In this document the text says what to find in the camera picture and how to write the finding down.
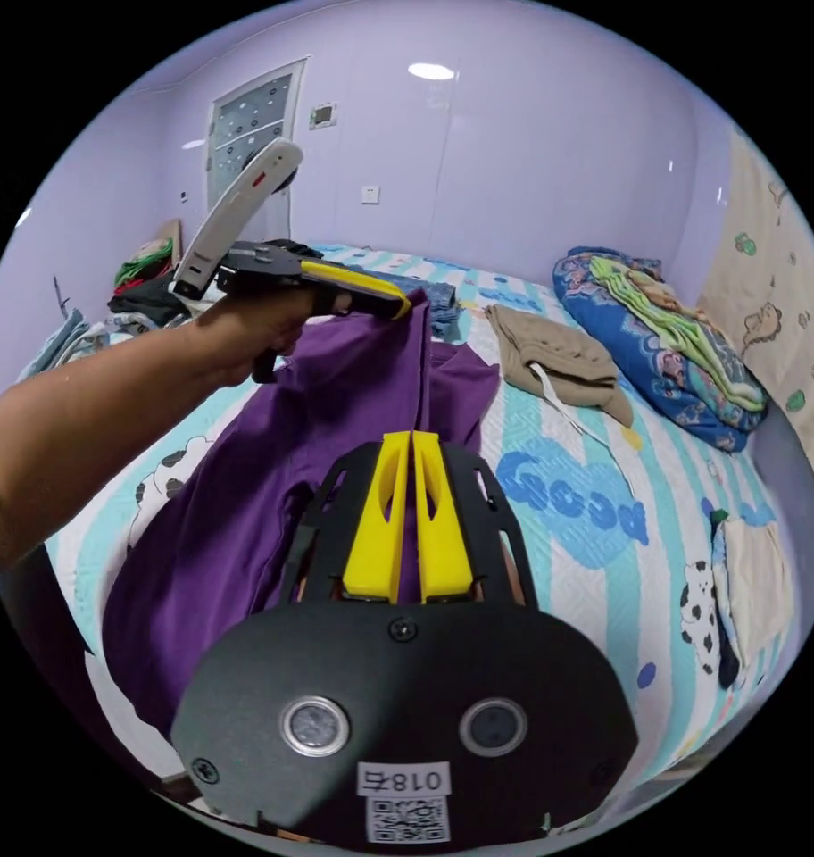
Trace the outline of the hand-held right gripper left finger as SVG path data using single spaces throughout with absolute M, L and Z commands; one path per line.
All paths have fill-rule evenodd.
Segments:
M 347 597 L 399 595 L 409 464 L 410 434 L 385 434 L 342 577 Z

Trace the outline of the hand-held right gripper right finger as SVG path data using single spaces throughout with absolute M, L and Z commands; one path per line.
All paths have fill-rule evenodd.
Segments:
M 471 594 L 473 574 L 438 435 L 412 434 L 420 597 Z

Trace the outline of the person's left hand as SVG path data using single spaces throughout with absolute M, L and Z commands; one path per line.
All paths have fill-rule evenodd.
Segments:
M 264 353 L 293 351 L 311 309 L 307 290 L 224 297 L 187 325 L 189 364 L 219 387 L 235 386 Z

